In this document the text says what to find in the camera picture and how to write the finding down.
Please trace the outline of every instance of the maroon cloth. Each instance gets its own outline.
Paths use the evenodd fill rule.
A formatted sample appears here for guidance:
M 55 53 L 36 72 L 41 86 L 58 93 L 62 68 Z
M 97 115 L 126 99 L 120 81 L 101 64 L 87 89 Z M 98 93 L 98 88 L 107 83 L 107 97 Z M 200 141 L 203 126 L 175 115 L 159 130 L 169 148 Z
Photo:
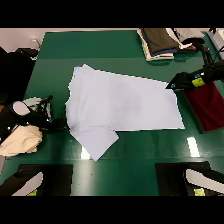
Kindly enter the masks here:
M 224 127 L 224 100 L 214 82 L 185 91 L 185 96 L 204 132 Z

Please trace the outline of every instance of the beige cloth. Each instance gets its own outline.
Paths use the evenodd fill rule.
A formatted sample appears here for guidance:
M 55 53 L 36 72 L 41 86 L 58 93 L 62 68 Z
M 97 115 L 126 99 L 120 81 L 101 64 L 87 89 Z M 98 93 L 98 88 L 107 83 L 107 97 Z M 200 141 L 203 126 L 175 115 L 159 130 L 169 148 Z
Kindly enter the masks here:
M 141 30 L 138 29 L 137 33 L 140 36 L 141 41 L 142 41 L 142 48 L 143 48 L 143 51 L 144 51 L 144 54 L 145 54 L 146 61 L 164 60 L 164 59 L 173 59 L 174 58 L 172 53 L 160 54 L 160 55 L 156 55 L 156 56 L 152 57 L 150 52 L 149 52 L 147 43 L 142 36 Z
M 28 125 L 19 126 L 0 145 L 0 155 L 15 156 L 19 153 L 37 151 L 37 145 L 42 141 L 42 133 L 38 127 Z

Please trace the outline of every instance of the green table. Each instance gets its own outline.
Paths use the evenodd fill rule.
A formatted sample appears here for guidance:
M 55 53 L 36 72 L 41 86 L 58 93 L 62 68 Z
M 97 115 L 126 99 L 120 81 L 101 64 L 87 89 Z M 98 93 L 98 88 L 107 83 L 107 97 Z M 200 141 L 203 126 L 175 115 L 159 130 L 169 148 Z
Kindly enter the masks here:
M 210 52 L 215 48 L 205 37 Z M 169 82 L 176 73 L 201 68 L 200 52 L 177 54 L 174 60 L 146 62 L 136 31 L 46 33 L 25 98 L 53 95 L 52 108 L 65 117 L 73 68 L 95 69 Z M 221 82 L 217 82 L 221 94 Z M 82 146 L 68 131 L 44 136 L 38 151 L 5 161 L 0 184 L 23 163 L 73 164 L 72 195 L 158 195 L 155 163 L 209 161 L 224 173 L 224 130 L 201 134 L 184 97 L 178 105 L 185 130 L 118 132 L 120 139 L 100 160 L 82 159 Z M 191 157 L 187 138 L 196 139 L 200 158 Z

